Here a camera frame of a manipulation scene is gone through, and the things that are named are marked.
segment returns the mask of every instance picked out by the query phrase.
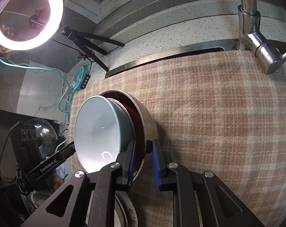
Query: tripod leg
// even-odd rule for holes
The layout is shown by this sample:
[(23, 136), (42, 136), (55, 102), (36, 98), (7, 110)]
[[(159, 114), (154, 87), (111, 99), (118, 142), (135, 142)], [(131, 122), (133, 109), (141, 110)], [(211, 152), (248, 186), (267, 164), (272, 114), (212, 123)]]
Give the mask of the tripod leg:
[(85, 54), (87, 54), (93, 61), (95, 61), (100, 67), (102, 67), (106, 72), (109, 71), (109, 68), (95, 55), (93, 54), (88, 47), (86, 47), (78, 38), (74, 40), (75, 45), (79, 47)]
[(78, 37), (78, 39), (87, 47), (91, 48), (92, 50), (95, 50), (99, 52), (100, 54), (107, 55), (107, 52), (104, 49), (101, 49), (99, 46), (92, 43), (90, 40), (84, 38), (84, 37)]
[(92, 34), (92, 33), (79, 32), (79, 36), (95, 39), (95, 40), (98, 40), (98, 41), (106, 42), (106, 43), (109, 43), (109, 44), (114, 44), (114, 45), (121, 46), (121, 47), (125, 46), (125, 44), (120, 43), (118, 41), (115, 41), (115, 40), (112, 40), (112, 39), (108, 39), (106, 37), (102, 37), (102, 36), (95, 35), (95, 34)]

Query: ring light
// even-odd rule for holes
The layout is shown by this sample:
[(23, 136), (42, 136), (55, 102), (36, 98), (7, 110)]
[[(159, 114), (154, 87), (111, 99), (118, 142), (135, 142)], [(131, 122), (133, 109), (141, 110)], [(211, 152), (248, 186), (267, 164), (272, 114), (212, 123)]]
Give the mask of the ring light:
[(38, 36), (28, 41), (17, 42), (7, 38), (0, 29), (0, 45), (11, 50), (21, 51), (36, 48), (50, 39), (60, 25), (64, 3), (63, 0), (48, 0), (48, 2), (50, 6), (50, 18)]

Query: teal cable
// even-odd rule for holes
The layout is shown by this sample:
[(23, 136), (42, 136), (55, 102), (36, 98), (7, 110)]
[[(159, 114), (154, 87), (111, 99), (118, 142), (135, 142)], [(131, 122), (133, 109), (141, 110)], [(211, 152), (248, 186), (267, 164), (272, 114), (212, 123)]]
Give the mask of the teal cable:
[[(7, 63), (7, 62), (3, 61), (2, 59), (0, 59), (0, 62), (1, 62), (2, 64), (6, 65), (6, 66), (18, 67), (18, 68), (23, 68), (23, 69), (44, 70), (44, 71), (54, 72), (54, 73), (58, 74), (58, 75), (59, 75), (61, 78), (63, 78), (63, 80), (67, 83), (68, 88), (69, 88), (69, 90), (70, 90), (70, 92), (71, 92), (71, 100), (70, 100), (70, 102), (67, 101), (67, 100), (61, 100), (61, 101), (58, 103), (58, 109), (59, 109), (61, 112), (66, 113), (66, 114), (68, 115), (68, 117), (69, 117), (69, 112), (70, 112), (70, 108), (71, 108), (71, 102), (72, 102), (72, 99), (73, 99), (73, 97), (74, 97), (74, 94), (73, 94), (73, 92), (72, 92), (72, 88), (71, 88), (71, 86), (70, 86), (68, 80), (67, 80), (63, 75), (61, 75), (60, 73), (56, 72), (56, 71), (53, 70), (53, 69), (47, 69), (47, 68), (43, 68), (43, 67), (33, 67), (33, 66), (19, 66), (19, 65), (14, 65), (14, 64)], [(66, 103), (69, 105), (69, 109), (68, 109), (67, 111), (63, 111), (63, 110), (60, 108), (60, 104), (61, 104), (62, 102), (66, 102)]]

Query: black cable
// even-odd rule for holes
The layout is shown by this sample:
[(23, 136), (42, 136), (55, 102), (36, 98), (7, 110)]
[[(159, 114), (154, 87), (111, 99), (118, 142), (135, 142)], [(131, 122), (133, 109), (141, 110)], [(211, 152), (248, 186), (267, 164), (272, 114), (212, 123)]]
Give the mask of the black cable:
[(48, 145), (45, 149), (43, 149), (42, 152), (41, 152), (41, 154), (43, 154), (43, 152), (44, 152), (45, 150), (47, 150), (50, 146), (53, 146), (53, 144)]
[(68, 129), (66, 128), (64, 131), (60, 132), (60, 136), (64, 137), (62, 134), (63, 134), (66, 130), (68, 130)]
[(63, 44), (63, 43), (61, 43), (61, 42), (58, 42), (57, 40), (55, 40), (55, 39), (53, 39), (53, 38), (51, 38), (51, 39), (52, 39), (53, 41), (55, 41), (56, 43), (59, 43), (59, 44), (61, 44), (61, 45), (64, 45), (64, 46), (66, 46), (66, 47), (68, 47), (68, 48), (70, 48), (70, 49), (73, 49), (73, 50), (78, 51), (80, 54), (83, 54), (80, 50), (78, 50), (78, 49), (76, 49), (76, 48), (74, 48), (74, 47), (68, 46), (68, 45)]
[(22, 180), (22, 178), (21, 178), (21, 175), (19, 174), (20, 173), (20, 171), (19, 171), (19, 169), (17, 170), (17, 172), (16, 172), (16, 178), (17, 178), (17, 188), (19, 189), (19, 191), (20, 191), (20, 193), (21, 193), (21, 195), (24, 195), (26, 198), (27, 198), (27, 200), (28, 200), (28, 202), (33, 206), (33, 208), (34, 209), (36, 209), (37, 210), (37, 208), (36, 208), (36, 206), (33, 204), (33, 202), (28, 198), (28, 195), (30, 194), (30, 192), (23, 192), (23, 190), (21, 189), (21, 187), (20, 187), (20, 182), (19, 182), (19, 180)]
[(90, 74), (91, 66), (92, 66), (92, 64), (93, 64), (95, 61), (91, 60), (91, 59), (89, 58), (89, 55), (83, 54), (80, 50), (78, 50), (78, 49), (76, 49), (76, 48), (74, 48), (74, 47), (68, 46), (68, 45), (66, 45), (66, 44), (63, 44), (63, 43), (61, 43), (61, 42), (58, 42), (57, 40), (55, 40), (55, 39), (53, 39), (53, 38), (51, 38), (51, 39), (52, 39), (53, 41), (55, 41), (56, 43), (59, 43), (59, 44), (64, 45), (64, 46), (66, 46), (66, 47), (68, 47), (68, 48), (70, 48), (70, 49), (73, 49), (73, 50), (78, 51), (79, 54), (80, 54), (80, 55), (77, 57), (78, 59), (83, 59), (83, 60), (88, 59), (88, 60), (90, 61), (90, 69), (89, 69), (89, 74)]
[[(2, 148), (2, 152), (1, 152), (1, 155), (0, 155), (0, 165), (1, 165), (2, 155), (3, 155), (3, 152), (4, 152), (4, 149), (5, 149), (5, 146), (6, 146), (6, 143), (7, 143), (7, 140), (8, 140), (8, 139), (9, 139), (9, 134), (8, 134), (7, 137), (6, 137), (6, 140), (5, 140), (5, 142), (4, 142), (4, 146), (3, 146), (3, 148)], [(16, 181), (16, 179), (17, 179), (17, 176), (15, 176), (12, 181), (6, 181), (6, 180), (3, 178), (2, 174), (1, 174), (1, 169), (0, 169), (0, 177), (1, 177), (2, 180), (3, 180), (4, 182), (6, 182), (6, 183), (13, 183), (13, 182)]]

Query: light blue bowl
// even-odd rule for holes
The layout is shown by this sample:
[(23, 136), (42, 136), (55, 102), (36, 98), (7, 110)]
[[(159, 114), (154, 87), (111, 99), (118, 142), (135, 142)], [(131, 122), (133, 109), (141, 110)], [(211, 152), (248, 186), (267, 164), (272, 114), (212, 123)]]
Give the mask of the light blue bowl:
[(131, 139), (130, 121), (118, 104), (103, 96), (92, 96), (82, 104), (75, 121), (74, 145), (88, 173), (116, 161)]

